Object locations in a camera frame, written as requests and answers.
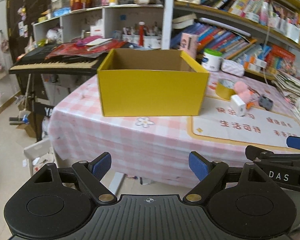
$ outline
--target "white flower print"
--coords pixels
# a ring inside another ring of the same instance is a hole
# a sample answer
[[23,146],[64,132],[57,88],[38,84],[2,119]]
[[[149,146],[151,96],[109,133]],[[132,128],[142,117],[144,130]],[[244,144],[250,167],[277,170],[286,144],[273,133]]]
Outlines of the white flower print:
[[150,121],[149,117],[139,117],[137,119],[136,125],[142,125],[143,128],[148,128],[150,125],[154,125],[154,122]]

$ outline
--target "blue gripper pad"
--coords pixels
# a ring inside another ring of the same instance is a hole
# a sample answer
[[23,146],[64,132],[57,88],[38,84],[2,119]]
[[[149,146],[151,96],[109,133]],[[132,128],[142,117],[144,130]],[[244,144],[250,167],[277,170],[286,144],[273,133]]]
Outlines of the blue gripper pad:
[[101,160],[95,159],[90,164],[92,166],[91,173],[97,180],[101,180],[111,168],[111,155],[108,153]]
[[200,181],[209,174],[208,166],[192,152],[189,154],[189,167]]
[[287,138],[287,146],[300,150],[300,137],[289,136]]

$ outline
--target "green lid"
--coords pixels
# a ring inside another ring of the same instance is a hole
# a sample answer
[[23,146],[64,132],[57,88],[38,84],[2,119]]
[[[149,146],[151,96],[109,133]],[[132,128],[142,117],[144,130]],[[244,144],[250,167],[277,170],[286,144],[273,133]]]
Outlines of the green lid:
[[217,50],[213,50],[213,49],[204,49],[204,52],[213,56],[217,56],[217,57],[221,57],[222,53],[220,51]]

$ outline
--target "beige tile floor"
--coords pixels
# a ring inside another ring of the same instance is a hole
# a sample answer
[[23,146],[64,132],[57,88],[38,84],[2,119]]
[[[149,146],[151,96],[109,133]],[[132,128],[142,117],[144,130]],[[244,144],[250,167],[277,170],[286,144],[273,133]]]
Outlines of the beige tile floor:
[[[18,114],[15,105],[10,106],[0,115],[0,240],[8,240],[11,237],[9,228],[3,217],[3,208],[9,198],[29,179],[27,167],[22,167],[24,160],[23,149],[35,142],[29,138],[25,131],[9,126],[8,118]],[[66,166],[71,161],[62,163]],[[102,183],[108,187],[114,171],[110,170],[102,179]],[[189,188],[175,187],[162,183],[140,185],[138,180],[125,179],[119,194],[179,194],[181,198],[189,191]],[[293,237],[300,240],[300,233]]]

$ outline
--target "blue sticker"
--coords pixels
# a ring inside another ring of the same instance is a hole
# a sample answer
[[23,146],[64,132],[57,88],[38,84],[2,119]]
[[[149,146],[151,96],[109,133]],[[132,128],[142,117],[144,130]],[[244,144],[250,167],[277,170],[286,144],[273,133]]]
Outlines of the blue sticker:
[[207,57],[202,58],[202,63],[208,63],[209,59]]

